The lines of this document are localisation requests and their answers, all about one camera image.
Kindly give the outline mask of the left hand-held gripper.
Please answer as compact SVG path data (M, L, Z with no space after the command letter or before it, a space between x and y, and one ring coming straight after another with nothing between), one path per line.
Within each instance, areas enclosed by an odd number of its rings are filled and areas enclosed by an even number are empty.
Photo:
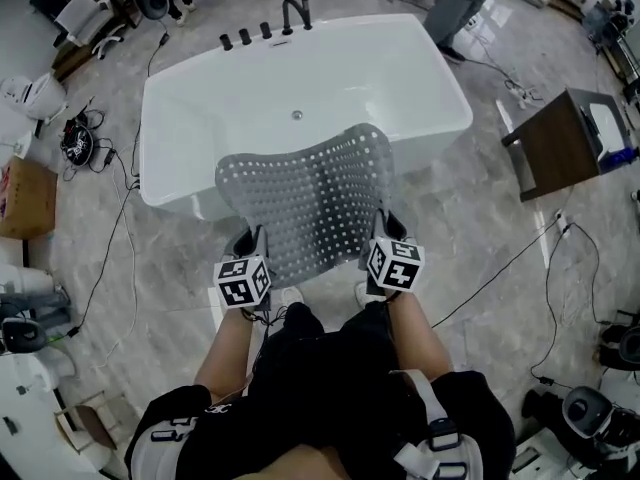
M214 286L225 309L270 311L268 258L268 234L263 225L245 229L227 244L222 260L214 266Z

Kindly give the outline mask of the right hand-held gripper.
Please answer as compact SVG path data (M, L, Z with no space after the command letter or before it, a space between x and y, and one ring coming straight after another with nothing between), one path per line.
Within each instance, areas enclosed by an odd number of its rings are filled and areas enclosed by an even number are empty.
M360 260L360 269L367 275L365 293L381 297L387 291L393 295L413 292L424 264L424 248L411 241L392 212L378 209Z

